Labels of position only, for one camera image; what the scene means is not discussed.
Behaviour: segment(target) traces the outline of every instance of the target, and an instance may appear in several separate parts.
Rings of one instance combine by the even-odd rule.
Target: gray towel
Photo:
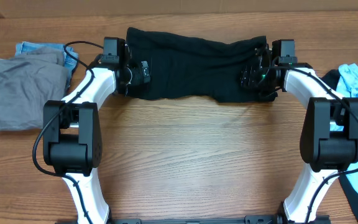
[[[44,104],[63,98],[68,72],[49,47],[0,59],[0,131],[41,128]]]

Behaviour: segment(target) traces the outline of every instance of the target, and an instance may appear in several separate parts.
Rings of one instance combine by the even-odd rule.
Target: wire
[[[37,148],[38,148],[38,144],[42,138],[42,136],[45,134],[46,130],[49,128],[49,126],[52,124],[52,122],[60,115],[60,113],[67,108],[68,105],[72,104],[75,100],[77,100],[81,94],[91,85],[93,79],[94,79],[94,73],[92,71],[92,69],[87,65],[85,64],[84,62],[82,62],[81,60],[75,58],[72,54],[70,54],[68,51],[67,51],[67,47],[69,45],[72,45],[72,44],[90,44],[90,45],[93,45],[93,46],[96,46],[96,47],[99,47],[99,48],[102,48],[102,46],[98,45],[98,44],[94,44],[94,43],[91,43],[91,42],[88,42],[88,41],[74,41],[74,42],[70,42],[70,43],[67,43],[64,45],[63,49],[65,51],[65,53],[71,57],[73,60],[77,61],[78,63],[80,63],[81,65],[83,65],[85,67],[86,70],[90,71],[91,72],[91,78],[90,80],[88,81],[88,83],[86,83],[86,85],[76,93],[76,95],[68,102],[66,102],[48,121],[48,123],[44,126],[44,128],[42,128],[40,134],[38,135],[37,139],[35,140],[34,142],[34,145],[33,145],[33,148],[32,148],[32,161],[35,165],[35,167],[41,171],[42,173],[44,174],[47,174],[47,175],[51,175],[51,176],[54,176],[54,177],[63,177],[63,178],[66,178],[70,181],[73,182],[73,186],[76,188],[77,192],[78,192],[78,196],[80,198],[80,203],[81,203],[81,207],[82,207],[82,210],[84,212],[84,216],[86,217],[86,219],[89,221],[89,224],[93,224],[92,221],[91,221],[91,218],[90,216],[88,215],[88,212],[86,211],[85,209],[85,203],[84,203],[84,199],[83,199],[83,196],[82,196],[82,193],[81,193],[81,189],[80,189],[80,186],[78,185],[78,182],[70,177],[69,175],[59,175],[59,174],[56,174],[54,172],[50,172],[50,171],[47,171],[45,170],[44,168],[42,168],[40,166],[40,164],[38,163],[37,161]]]
[[[297,69],[297,68],[293,68],[293,67],[289,67],[289,66],[276,66],[276,67],[272,67],[272,69],[287,69],[287,70],[293,70],[295,72],[299,72],[302,73],[304,75],[307,75],[308,77],[312,78],[315,82],[317,82],[328,94],[330,94],[335,100],[337,100],[338,102],[340,102],[340,104],[342,104],[342,106],[349,112],[349,114],[357,121],[358,124],[358,117],[356,116],[356,114],[350,109],[350,107],[342,100],[340,99],[340,97],[338,97],[337,95],[335,95],[332,92],[332,89],[328,88],[326,86],[326,84],[320,80],[319,78],[317,78],[316,76],[312,75],[311,73],[305,72],[303,70]],[[308,213],[306,215],[306,219],[305,219],[305,223],[309,222],[309,217],[310,217],[310,213],[312,211],[313,208],[313,204],[314,201],[316,200],[316,197],[318,195],[318,193],[320,192],[320,190],[323,188],[324,184],[328,183],[329,180],[331,180],[332,178],[335,177],[339,177],[340,175],[347,175],[347,174],[354,174],[358,172],[358,168],[354,169],[354,170],[349,170],[349,171],[341,171],[338,172],[336,174],[330,175],[328,177],[326,177],[322,183],[318,186],[318,188],[316,189],[316,191],[313,194],[313,197],[311,198],[309,207],[308,207]]]

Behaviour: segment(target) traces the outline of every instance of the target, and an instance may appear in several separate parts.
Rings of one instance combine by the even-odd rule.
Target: wooden table
[[[319,75],[358,64],[358,12],[291,12],[182,16],[0,19],[0,58],[15,43],[125,38],[128,27],[225,43],[266,35],[295,39],[300,62]],[[90,62],[100,50],[76,45]],[[84,77],[74,74],[72,87]],[[101,108],[99,177],[115,218],[215,218],[275,213],[303,161],[299,138],[305,110],[280,93],[273,103],[219,104],[208,97],[144,101],[110,96]],[[0,223],[53,223],[76,218],[65,183],[41,174],[31,150],[38,130],[0,133]],[[43,163],[42,146],[39,161]],[[339,182],[319,214],[355,223]]]

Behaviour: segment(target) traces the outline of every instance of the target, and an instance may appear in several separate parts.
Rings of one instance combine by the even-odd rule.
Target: black cloth
[[[340,77],[341,74],[338,70],[331,70],[321,79],[333,90],[336,90]],[[351,206],[351,210],[358,221],[358,193],[353,189],[346,175],[339,176],[339,182],[341,183],[341,187],[346,195],[347,201]]]
[[[273,101],[259,92],[241,88],[241,70],[258,60],[255,49],[266,46],[266,37],[232,44],[184,37],[166,32],[145,32],[128,28],[127,44],[132,60],[147,61],[151,81],[128,86],[127,95],[145,100],[210,96],[221,103]]]

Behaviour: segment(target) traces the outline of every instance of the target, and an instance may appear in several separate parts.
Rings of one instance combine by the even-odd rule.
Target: gray cloth
[[[0,131],[41,128],[44,104],[63,98],[68,72],[49,47],[0,59]]]

